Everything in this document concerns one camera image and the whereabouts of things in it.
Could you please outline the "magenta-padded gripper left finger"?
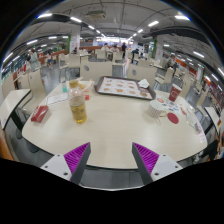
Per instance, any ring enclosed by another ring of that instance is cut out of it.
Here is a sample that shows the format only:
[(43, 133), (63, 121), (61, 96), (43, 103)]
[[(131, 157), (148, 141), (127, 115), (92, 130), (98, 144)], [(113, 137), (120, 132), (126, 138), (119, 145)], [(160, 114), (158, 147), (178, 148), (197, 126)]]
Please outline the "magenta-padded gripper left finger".
[(55, 154), (41, 168), (72, 183), (79, 184), (91, 153), (87, 142), (66, 154)]

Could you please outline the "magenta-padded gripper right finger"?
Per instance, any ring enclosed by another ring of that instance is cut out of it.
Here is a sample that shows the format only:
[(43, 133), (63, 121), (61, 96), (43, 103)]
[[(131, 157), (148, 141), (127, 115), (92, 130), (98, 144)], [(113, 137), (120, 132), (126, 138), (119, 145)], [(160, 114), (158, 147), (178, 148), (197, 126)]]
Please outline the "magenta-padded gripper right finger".
[(137, 143), (132, 143), (132, 154), (144, 185), (182, 169), (169, 155), (159, 155)]

